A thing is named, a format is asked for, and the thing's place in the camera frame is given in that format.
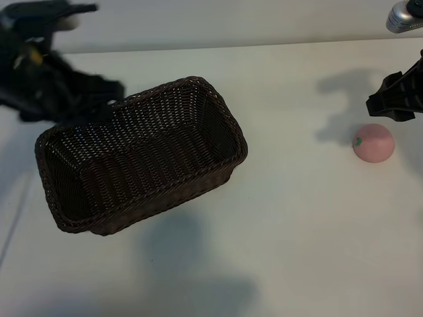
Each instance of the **pink ball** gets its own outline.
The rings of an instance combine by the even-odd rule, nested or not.
[[[395,141],[386,127],[371,123],[358,130],[352,140],[352,147],[362,160],[379,163],[392,155],[395,149]]]

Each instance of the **wicker basket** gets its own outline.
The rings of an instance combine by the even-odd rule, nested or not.
[[[128,97],[111,123],[53,127],[35,153],[58,227],[107,235],[224,184],[247,144],[215,89],[188,77]]]

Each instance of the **white wall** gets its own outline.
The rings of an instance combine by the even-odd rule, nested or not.
[[[398,0],[96,1],[100,11],[81,16],[77,30],[59,34],[58,48],[107,52],[399,37],[385,28]]]

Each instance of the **yellow label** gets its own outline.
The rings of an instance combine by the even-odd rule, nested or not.
[[[42,64],[42,56],[35,48],[31,48],[30,59],[38,66]]]

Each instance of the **white tabletop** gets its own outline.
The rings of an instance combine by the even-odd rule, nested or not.
[[[0,235],[0,316],[423,316],[423,115],[398,123],[365,106],[422,43],[70,55],[128,93],[205,77],[249,156],[226,185],[107,237],[61,232],[38,175],[14,172],[16,187],[0,191],[2,217],[12,223],[21,210],[12,234]],[[397,142],[381,164],[350,146],[370,122]],[[30,128],[10,124],[10,140],[32,151],[33,140],[19,136]],[[10,140],[0,139],[0,169],[15,151]],[[1,195],[15,199],[13,210]]]

